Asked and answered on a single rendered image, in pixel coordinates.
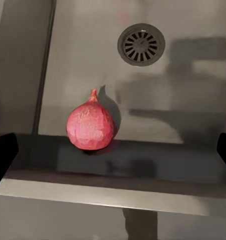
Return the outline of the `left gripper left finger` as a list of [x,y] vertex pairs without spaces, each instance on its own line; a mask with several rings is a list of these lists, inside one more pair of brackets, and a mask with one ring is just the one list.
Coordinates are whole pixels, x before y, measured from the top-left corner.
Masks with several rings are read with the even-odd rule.
[[0,181],[17,155],[18,150],[14,133],[0,136]]

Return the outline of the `vidalia onion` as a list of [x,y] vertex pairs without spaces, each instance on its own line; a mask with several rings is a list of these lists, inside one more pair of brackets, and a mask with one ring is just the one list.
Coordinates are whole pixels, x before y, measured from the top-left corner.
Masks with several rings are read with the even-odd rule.
[[85,104],[71,112],[66,124],[71,143],[87,156],[108,147],[115,135],[112,114],[98,101],[97,89],[91,93]]

